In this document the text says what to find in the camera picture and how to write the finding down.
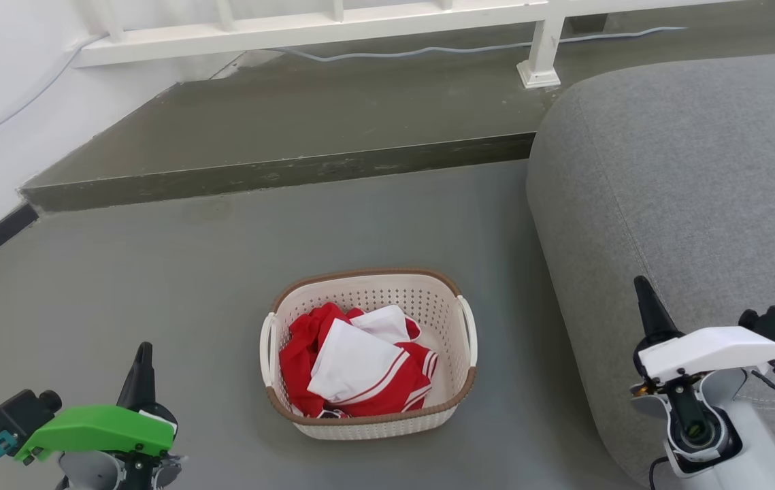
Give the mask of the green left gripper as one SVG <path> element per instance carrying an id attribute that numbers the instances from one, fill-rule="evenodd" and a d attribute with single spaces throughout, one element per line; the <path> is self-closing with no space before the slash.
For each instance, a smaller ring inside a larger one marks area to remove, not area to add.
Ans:
<path id="1" fill-rule="evenodd" d="M 151 342 L 139 344 L 117 406 L 88 404 L 36 416 L 35 429 L 19 443 L 14 459 L 45 460 L 59 452 L 133 452 L 151 457 L 169 452 L 178 422 L 170 414 L 127 409 L 156 403 L 152 354 Z"/>

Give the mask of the grey fabric sofa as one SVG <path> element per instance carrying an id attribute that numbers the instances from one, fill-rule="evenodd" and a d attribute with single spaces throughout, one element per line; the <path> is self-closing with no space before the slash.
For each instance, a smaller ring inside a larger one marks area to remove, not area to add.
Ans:
<path id="1" fill-rule="evenodd" d="M 649 490 L 664 430 L 630 403 L 633 279 L 685 333 L 775 305 L 775 54 L 575 84 L 534 139 L 527 199 L 599 437 Z"/>

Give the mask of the white wooden railing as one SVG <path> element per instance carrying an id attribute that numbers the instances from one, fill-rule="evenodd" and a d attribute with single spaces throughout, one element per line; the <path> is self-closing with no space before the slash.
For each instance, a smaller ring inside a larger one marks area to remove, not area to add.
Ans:
<path id="1" fill-rule="evenodd" d="M 331 0 L 330 10 L 325 13 L 238 19 L 231 10 L 231 0 L 214 0 L 216 22 L 130 31 L 122 27 L 110 0 L 90 0 L 107 36 L 82 47 L 73 64 L 80 67 L 128 64 L 532 22 L 535 28 L 530 53 L 517 69 L 525 88 L 545 88 L 559 85 L 553 62 L 559 34 L 568 18 L 738 1 L 418 0 L 346 8 L 344 0 Z"/>

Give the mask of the white garment with red stripes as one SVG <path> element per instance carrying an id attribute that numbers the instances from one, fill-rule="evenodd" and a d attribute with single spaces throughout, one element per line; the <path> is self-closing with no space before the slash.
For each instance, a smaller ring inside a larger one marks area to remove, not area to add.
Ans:
<path id="1" fill-rule="evenodd" d="M 319 340 L 307 387 L 334 406 L 372 402 L 405 406 L 417 384 L 411 355 L 397 345 L 409 340 L 405 313 L 388 305 L 344 320 L 334 318 Z"/>

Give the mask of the cream perforated laundry basket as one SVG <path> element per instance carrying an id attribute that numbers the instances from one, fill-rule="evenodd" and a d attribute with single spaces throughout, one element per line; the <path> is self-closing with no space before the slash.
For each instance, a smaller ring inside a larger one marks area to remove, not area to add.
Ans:
<path id="1" fill-rule="evenodd" d="M 397 305 L 418 323 L 419 341 L 439 355 L 433 390 L 421 409 L 333 419 L 293 412 L 278 355 L 290 340 L 291 323 L 328 303 L 366 312 Z M 263 321 L 259 350 L 269 402 L 299 431 L 319 440 L 375 440 L 433 430 L 447 422 L 474 384 L 478 337 L 470 304 L 447 277 L 423 269 L 369 269 L 312 277 L 288 287 Z"/>

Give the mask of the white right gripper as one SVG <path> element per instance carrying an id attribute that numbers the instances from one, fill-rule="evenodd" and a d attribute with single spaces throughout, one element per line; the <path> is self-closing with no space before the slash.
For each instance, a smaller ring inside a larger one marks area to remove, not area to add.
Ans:
<path id="1" fill-rule="evenodd" d="M 716 370 L 755 367 L 766 374 L 774 368 L 774 341 L 744 327 L 708 327 L 684 335 L 645 276 L 636 276 L 635 291 L 645 340 L 666 341 L 638 353 L 644 375 L 660 385 Z"/>

